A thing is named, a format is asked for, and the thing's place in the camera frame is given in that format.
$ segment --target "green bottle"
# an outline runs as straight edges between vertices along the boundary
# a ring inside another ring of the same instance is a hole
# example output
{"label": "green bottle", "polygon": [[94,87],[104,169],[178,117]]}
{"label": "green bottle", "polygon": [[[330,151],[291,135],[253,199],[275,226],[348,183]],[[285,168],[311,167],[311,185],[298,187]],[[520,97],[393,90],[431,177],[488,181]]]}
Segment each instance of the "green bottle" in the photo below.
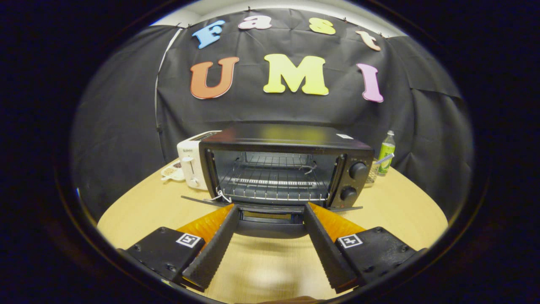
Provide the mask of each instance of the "green bottle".
{"label": "green bottle", "polygon": [[[394,141],[394,132],[391,130],[388,131],[388,136],[386,139],[382,142],[381,146],[381,153],[379,154],[379,159],[382,159],[383,157],[394,153],[396,150],[396,142]],[[388,172],[388,168],[390,168],[390,163],[392,162],[392,158],[388,161],[385,161],[381,163],[381,166],[379,167],[379,171],[377,171],[378,176],[385,176]]]}

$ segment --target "oven rack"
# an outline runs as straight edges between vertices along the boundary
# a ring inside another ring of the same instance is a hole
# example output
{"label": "oven rack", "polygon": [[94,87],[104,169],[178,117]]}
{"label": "oven rack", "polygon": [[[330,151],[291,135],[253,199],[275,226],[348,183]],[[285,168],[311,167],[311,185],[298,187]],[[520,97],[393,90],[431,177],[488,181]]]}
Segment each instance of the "oven rack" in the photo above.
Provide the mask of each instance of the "oven rack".
{"label": "oven rack", "polygon": [[257,168],[313,168],[316,164],[312,161],[312,156],[309,154],[292,154],[292,153],[262,153],[262,152],[243,152],[234,162],[233,171],[237,166],[248,166]]}
{"label": "oven rack", "polygon": [[306,154],[269,156],[264,153],[241,155],[222,178],[219,188],[225,196],[263,201],[325,201],[327,185],[317,179],[316,163]]}

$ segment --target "white toaster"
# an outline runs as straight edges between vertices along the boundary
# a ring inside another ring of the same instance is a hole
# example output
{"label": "white toaster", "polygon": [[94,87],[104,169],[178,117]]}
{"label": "white toaster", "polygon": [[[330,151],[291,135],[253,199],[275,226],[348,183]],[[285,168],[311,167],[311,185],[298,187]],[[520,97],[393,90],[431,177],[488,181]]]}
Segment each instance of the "white toaster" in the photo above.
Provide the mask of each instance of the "white toaster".
{"label": "white toaster", "polygon": [[182,164],[182,171],[186,178],[187,185],[201,190],[206,189],[203,169],[199,157],[199,142],[204,138],[210,137],[220,130],[208,131],[183,140],[177,144],[178,157]]}

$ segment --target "orange letter u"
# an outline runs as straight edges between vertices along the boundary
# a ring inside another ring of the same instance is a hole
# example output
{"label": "orange letter u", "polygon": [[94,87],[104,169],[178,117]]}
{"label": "orange letter u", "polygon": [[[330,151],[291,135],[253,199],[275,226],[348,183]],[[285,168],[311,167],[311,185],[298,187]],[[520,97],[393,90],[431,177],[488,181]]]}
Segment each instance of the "orange letter u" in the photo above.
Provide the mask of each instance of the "orange letter u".
{"label": "orange letter u", "polygon": [[207,61],[192,66],[191,94],[199,99],[216,98],[225,94],[231,88],[234,64],[239,60],[238,57],[227,57],[218,61],[221,66],[221,80],[218,85],[211,88],[206,86],[206,74],[213,63]]}

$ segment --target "control knob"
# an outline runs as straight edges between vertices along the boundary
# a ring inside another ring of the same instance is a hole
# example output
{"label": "control knob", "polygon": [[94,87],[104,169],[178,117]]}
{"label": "control knob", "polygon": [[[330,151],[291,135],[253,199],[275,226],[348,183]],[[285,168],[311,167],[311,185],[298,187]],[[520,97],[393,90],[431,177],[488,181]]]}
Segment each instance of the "control knob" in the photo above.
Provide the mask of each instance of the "control knob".
{"label": "control knob", "polygon": [[349,175],[353,180],[359,180],[362,177],[367,177],[368,173],[368,167],[366,167],[363,162],[357,162],[349,168]]}
{"label": "control knob", "polygon": [[191,178],[189,181],[187,181],[187,185],[196,188],[199,186],[199,180],[197,180],[195,177]]}
{"label": "control knob", "polygon": [[344,202],[348,202],[352,200],[352,203],[354,203],[354,201],[356,200],[356,196],[357,196],[356,189],[354,189],[353,187],[347,187],[341,190],[341,194],[339,197]]}

